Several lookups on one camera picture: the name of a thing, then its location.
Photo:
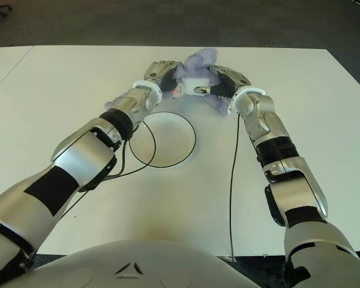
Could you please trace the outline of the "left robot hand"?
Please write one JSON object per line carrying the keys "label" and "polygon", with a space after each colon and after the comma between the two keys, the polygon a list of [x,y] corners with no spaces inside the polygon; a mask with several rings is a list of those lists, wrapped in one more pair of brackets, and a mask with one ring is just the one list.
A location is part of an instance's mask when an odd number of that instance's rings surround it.
{"label": "left robot hand", "polygon": [[154,61],[145,71],[144,80],[155,83],[162,92],[171,92],[178,85],[175,74],[182,66],[178,61]]}

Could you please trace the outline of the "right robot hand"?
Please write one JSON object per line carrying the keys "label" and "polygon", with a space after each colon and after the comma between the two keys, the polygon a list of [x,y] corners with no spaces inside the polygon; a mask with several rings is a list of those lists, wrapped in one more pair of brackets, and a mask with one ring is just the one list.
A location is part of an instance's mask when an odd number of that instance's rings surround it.
{"label": "right robot hand", "polygon": [[219,84],[195,87],[195,93],[232,98],[241,87],[251,86],[251,82],[243,74],[231,68],[214,65],[208,67],[208,70],[220,81]]}

